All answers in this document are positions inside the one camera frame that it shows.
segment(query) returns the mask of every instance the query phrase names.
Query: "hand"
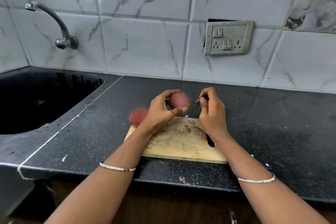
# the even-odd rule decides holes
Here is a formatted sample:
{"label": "hand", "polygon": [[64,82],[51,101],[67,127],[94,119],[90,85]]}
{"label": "hand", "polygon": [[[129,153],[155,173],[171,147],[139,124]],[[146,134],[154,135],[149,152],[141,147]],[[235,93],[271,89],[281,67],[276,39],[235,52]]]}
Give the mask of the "hand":
{"label": "hand", "polygon": [[145,128],[151,134],[158,132],[163,126],[167,125],[175,116],[188,111],[188,107],[177,107],[168,111],[166,98],[169,98],[180,90],[166,90],[158,95],[150,103],[150,107],[145,119],[141,122],[141,128]]}
{"label": "hand", "polygon": [[196,103],[201,104],[202,111],[199,119],[205,133],[214,142],[223,137],[230,137],[226,127],[225,105],[218,98],[215,88],[203,89]]}

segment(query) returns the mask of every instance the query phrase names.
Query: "power socket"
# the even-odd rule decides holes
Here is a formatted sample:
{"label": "power socket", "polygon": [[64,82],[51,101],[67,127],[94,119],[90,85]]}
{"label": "power socket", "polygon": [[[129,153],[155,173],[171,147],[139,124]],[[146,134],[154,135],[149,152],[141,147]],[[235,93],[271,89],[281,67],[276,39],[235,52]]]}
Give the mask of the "power socket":
{"label": "power socket", "polygon": [[253,21],[207,22],[204,55],[247,54]]}

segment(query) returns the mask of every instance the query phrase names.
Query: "faucet spout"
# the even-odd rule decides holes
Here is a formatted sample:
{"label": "faucet spout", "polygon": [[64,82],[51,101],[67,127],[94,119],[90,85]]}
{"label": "faucet spout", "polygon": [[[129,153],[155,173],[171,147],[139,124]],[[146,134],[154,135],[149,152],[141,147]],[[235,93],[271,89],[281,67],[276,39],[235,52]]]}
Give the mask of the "faucet spout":
{"label": "faucet spout", "polygon": [[72,49],[78,48],[78,40],[69,34],[68,28],[66,27],[65,23],[61,20],[61,18],[49,7],[46,5],[36,2],[36,1],[27,1],[27,3],[24,6],[25,9],[29,11],[36,11],[36,8],[40,8],[41,10],[45,11],[47,14],[49,14],[54,20],[58,23],[58,25],[61,28],[63,38],[57,39],[55,41],[55,44],[58,48],[65,49],[67,47],[70,47]]}

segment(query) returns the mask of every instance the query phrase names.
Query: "knife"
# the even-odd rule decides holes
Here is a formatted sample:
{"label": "knife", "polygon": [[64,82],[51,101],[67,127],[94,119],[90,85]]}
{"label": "knife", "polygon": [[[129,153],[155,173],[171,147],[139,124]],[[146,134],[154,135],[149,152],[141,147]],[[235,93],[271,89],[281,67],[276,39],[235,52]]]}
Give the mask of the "knife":
{"label": "knife", "polygon": [[[203,127],[202,127],[201,123],[198,120],[195,120],[193,118],[189,118],[188,115],[186,115],[185,118],[189,122],[191,122],[193,125],[195,125],[196,127],[200,128],[201,130],[203,130]],[[215,143],[212,141],[212,139],[209,137],[209,135],[207,133],[205,133],[205,135],[206,135],[207,140],[208,140],[208,145],[211,146],[211,147],[215,147]]]}

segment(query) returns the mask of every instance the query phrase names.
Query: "sink basin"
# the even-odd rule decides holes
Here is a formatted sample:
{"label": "sink basin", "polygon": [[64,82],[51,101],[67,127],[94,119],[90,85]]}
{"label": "sink basin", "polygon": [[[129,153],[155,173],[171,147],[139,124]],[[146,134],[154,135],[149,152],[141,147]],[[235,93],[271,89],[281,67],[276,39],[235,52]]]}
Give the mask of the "sink basin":
{"label": "sink basin", "polygon": [[102,79],[72,73],[22,72],[2,77],[0,135],[51,123],[102,84]]}

